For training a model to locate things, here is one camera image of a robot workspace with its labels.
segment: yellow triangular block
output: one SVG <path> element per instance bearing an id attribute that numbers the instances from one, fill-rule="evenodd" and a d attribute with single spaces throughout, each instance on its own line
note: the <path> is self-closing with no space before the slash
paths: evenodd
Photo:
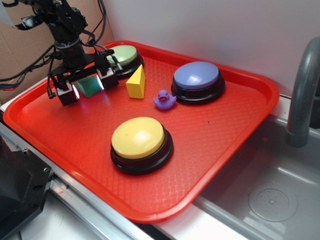
<path id="1" fill-rule="evenodd" d="M 125 83 L 130 98 L 143 99 L 145 97 L 145 72 L 142 65 L 134 72 L 134 74 Z"/>

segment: red tray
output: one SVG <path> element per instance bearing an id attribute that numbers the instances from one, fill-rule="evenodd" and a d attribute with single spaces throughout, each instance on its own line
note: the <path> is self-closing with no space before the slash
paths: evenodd
<path id="1" fill-rule="evenodd" d="M 62 106 L 49 99 L 47 82 L 29 90 L 5 111 L 4 121 L 54 163 L 125 217 L 138 223 L 165 220 L 185 209 L 265 119 L 279 99 L 268 78 L 216 64 L 223 95 L 205 105 L 177 103 L 167 111 L 153 98 L 170 90 L 176 69 L 199 59 L 130 41 L 144 58 L 144 99 L 129 98 L 126 80 L 108 91 Z M 121 173 L 111 161 L 111 136 L 136 117 L 158 120 L 172 135 L 174 153 L 146 175 Z"/>

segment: teal cube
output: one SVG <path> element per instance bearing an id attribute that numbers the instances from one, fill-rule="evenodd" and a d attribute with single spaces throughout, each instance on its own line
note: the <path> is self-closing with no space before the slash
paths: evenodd
<path id="1" fill-rule="evenodd" d="M 87 98 L 99 93 L 101 91 L 100 84 L 96 76 L 88 76 L 82 78 L 74 83 L 76 89 L 80 91 Z"/>

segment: sink drain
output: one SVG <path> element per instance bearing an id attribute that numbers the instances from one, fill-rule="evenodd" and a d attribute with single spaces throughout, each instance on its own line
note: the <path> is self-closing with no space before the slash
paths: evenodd
<path id="1" fill-rule="evenodd" d="M 295 214 L 298 202 L 293 192 L 286 187 L 267 183 L 251 191 L 249 205 L 260 218 L 270 222 L 281 222 Z"/>

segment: toy block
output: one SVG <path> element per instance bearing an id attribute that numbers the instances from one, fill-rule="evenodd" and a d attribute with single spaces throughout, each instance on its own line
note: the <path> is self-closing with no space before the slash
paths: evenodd
<path id="1" fill-rule="evenodd" d="M 143 99 L 145 97 L 145 72 L 142 65 L 134 72 L 134 74 L 125 83 L 129 97 L 133 99 Z"/>
<path id="2" fill-rule="evenodd" d="M 87 98 L 97 94 L 101 91 L 97 76 L 88 76 L 82 78 L 74 83 L 76 89 L 80 91 Z"/>

